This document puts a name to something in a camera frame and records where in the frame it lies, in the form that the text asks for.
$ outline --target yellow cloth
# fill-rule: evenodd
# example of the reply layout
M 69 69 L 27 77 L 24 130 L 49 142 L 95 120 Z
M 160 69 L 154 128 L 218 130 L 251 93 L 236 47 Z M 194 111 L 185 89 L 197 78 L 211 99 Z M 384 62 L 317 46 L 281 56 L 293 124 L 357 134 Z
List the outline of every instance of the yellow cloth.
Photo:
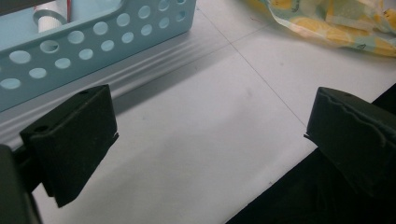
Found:
M 278 23 L 305 38 L 396 57 L 392 41 L 376 34 L 396 35 L 396 10 L 384 11 L 383 0 L 260 1 Z

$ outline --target light blue plastic basket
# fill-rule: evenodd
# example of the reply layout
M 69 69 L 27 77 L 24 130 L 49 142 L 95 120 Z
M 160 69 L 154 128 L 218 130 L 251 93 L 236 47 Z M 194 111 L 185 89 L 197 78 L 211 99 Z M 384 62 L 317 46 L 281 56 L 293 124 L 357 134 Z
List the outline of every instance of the light blue plastic basket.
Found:
M 190 30 L 196 0 L 123 0 L 0 51 L 0 111 Z

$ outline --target dark surface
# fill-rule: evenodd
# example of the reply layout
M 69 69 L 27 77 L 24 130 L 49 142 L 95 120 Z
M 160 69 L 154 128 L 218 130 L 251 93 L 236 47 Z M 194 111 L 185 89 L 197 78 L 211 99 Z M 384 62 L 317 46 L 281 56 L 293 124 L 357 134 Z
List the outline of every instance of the dark surface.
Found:
M 396 86 L 373 105 L 395 114 Z M 242 223 L 390 224 L 396 223 L 396 202 L 352 188 L 332 161 L 316 149 L 228 222 Z
M 28 158 L 41 168 L 32 175 L 60 207 L 77 198 L 117 137 L 108 86 L 74 95 L 21 132 Z
M 21 182 L 11 148 L 0 145 L 0 223 L 39 223 L 32 195 Z
M 306 133 L 354 189 L 396 199 L 395 115 L 349 93 L 319 88 Z

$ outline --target white tabletop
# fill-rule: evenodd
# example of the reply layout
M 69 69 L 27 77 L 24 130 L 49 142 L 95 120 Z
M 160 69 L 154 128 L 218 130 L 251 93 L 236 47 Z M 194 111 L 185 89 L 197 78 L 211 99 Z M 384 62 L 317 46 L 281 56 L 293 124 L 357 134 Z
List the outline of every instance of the white tabletop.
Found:
M 316 148 L 303 134 L 319 86 L 371 102 L 395 82 L 394 58 L 306 42 L 247 1 L 198 0 L 188 33 L 69 84 L 110 83 L 120 139 L 67 206 L 37 188 L 40 213 L 225 223 Z

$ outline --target circular hole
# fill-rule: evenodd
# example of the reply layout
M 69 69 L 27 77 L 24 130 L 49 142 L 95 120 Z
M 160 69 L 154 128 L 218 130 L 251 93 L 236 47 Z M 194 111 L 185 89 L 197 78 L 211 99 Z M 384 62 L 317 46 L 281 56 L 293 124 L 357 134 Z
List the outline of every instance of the circular hole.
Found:
M 134 34 L 132 32 L 128 32 L 122 36 L 121 40 L 125 44 L 131 43 L 134 40 Z
M 160 11 L 165 11 L 169 8 L 169 0 L 161 0 L 160 4 L 158 5 L 158 9 Z
M 108 31 L 108 25 L 104 21 L 99 21 L 93 26 L 93 31 L 97 35 L 104 35 Z
M 185 11 L 181 11 L 177 14 L 176 16 L 176 20 L 177 21 L 183 21 L 184 18 L 186 18 L 186 12 Z
M 160 25 L 161 29 L 164 29 L 164 28 L 168 27 L 169 18 L 165 17 L 165 18 L 161 19 L 159 25 Z
M 14 63 L 29 63 L 32 56 L 26 51 L 17 50 L 9 54 L 9 59 Z
M 0 82 L 0 86 L 6 90 L 15 90 L 21 85 L 21 82 L 16 78 L 6 78 Z
M 46 40 L 40 44 L 40 48 L 45 53 L 54 53 L 59 49 L 59 44 L 53 40 Z
M 32 78 L 43 78 L 47 75 L 47 71 L 44 68 L 34 68 L 29 71 L 29 76 Z
M 55 62 L 55 66 L 60 69 L 68 68 L 71 64 L 70 60 L 66 58 L 58 59 Z
M 114 42 L 112 40 L 107 40 L 102 43 L 101 48 L 103 51 L 111 51 L 114 49 Z
M 36 132 L 36 133 L 43 133 L 43 132 L 45 132 L 48 128 L 49 128 L 49 126 L 47 126 L 47 125 L 39 126 L 39 127 L 36 127 L 36 128 L 35 128 L 35 132 Z
M 145 19 L 149 16 L 151 9 L 148 6 L 143 6 L 139 9 L 138 15 L 140 19 Z
M 143 26 L 142 35 L 149 35 L 152 32 L 152 26 L 150 24 Z
M 126 26 L 129 24 L 131 18 L 128 14 L 122 13 L 117 17 L 117 25 L 118 26 Z
M 67 39 L 72 44 L 80 44 L 82 41 L 84 41 L 84 38 L 84 33 L 81 31 L 73 31 L 67 36 Z
M 84 49 L 79 52 L 78 57 L 82 60 L 89 60 L 93 56 L 93 51 L 91 49 Z

